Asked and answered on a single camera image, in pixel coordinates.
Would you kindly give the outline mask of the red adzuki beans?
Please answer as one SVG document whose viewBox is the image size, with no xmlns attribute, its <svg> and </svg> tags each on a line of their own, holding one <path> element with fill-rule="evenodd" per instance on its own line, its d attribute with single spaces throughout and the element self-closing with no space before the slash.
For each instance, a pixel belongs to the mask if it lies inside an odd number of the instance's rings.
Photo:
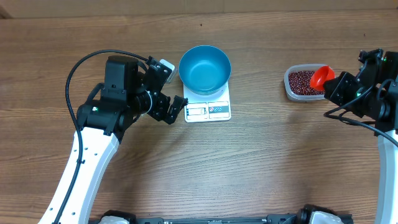
<svg viewBox="0 0 398 224">
<path fill-rule="evenodd" d="M 313 70 L 304 70 L 289 73 L 289 86 L 296 95 L 324 95 L 324 91 L 316 91 L 310 87 L 310 79 L 315 73 Z"/>
</svg>

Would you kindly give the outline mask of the blue plastic bowl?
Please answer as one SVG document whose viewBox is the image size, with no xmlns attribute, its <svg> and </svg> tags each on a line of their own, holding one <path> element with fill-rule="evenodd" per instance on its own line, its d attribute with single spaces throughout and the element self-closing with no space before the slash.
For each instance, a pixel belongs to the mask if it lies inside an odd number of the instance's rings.
<svg viewBox="0 0 398 224">
<path fill-rule="evenodd" d="M 198 95 L 211 95 L 221 90 L 232 73 L 228 56 L 212 45 L 199 45 L 185 52 L 178 69 L 182 83 Z"/>
</svg>

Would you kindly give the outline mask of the white digital kitchen scale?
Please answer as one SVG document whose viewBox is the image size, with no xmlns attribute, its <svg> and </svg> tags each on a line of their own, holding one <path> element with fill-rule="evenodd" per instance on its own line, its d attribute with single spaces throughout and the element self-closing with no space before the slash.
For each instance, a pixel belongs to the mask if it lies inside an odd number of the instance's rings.
<svg viewBox="0 0 398 224">
<path fill-rule="evenodd" d="M 183 95 L 188 99 L 188 104 L 184 107 L 184 118 L 187 123 L 229 121 L 231 119 L 228 83 L 211 95 L 198 95 L 183 86 Z"/>
</svg>

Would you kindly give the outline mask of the clear plastic bean container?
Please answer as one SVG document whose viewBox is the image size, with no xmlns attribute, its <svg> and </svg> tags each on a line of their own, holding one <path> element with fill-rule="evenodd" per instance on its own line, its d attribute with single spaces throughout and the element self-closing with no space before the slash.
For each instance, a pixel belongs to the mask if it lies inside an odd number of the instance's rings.
<svg viewBox="0 0 398 224">
<path fill-rule="evenodd" d="M 290 67 L 284 77 L 288 99 L 301 102 L 324 100 L 324 91 L 318 91 L 310 87 L 312 75 L 324 66 L 325 64 L 316 63 Z"/>
</svg>

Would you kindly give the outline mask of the orange measuring scoop blue handle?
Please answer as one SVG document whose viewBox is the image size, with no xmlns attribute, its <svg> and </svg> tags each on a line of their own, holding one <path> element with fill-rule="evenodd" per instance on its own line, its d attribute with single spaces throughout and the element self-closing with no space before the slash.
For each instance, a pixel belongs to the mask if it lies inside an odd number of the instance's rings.
<svg viewBox="0 0 398 224">
<path fill-rule="evenodd" d="M 324 91 L 323 85 L 326 81 L 335 78 L 334 70 L 328 65 L 320 67 L 310 79 L 310 87 L 316 91 Z"/>
</svg>

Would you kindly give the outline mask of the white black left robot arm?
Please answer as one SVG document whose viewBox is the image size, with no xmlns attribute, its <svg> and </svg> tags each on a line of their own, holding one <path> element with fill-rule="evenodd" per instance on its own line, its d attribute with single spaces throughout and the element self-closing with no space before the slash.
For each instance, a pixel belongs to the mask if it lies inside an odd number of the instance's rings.
<svg viewBox="0 0 398 224">
<path fill-rule="evenodd" d="M 152 57 L 108 57 L 98 83 L 75 113 L 70 157 L 41 223 L 88 223 L 103 174 L 140 115 L 172 124 L 188 103 L 161 92 L 177 69 Z"/>
</svg>

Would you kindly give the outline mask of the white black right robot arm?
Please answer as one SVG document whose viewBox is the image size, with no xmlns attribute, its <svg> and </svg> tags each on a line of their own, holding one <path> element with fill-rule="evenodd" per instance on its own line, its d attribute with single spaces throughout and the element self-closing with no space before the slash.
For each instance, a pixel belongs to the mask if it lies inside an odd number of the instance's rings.
<svg viewBox="0 0 398 224">
<path fill-rule="evenodd" d="M 324 115 L 371 130 L 380 160 L 375 223 L 397 223 L 397 52 L 360 51 L 357 75 L 342 72 L 323 84 L 337 107 Z"/>
</svg>

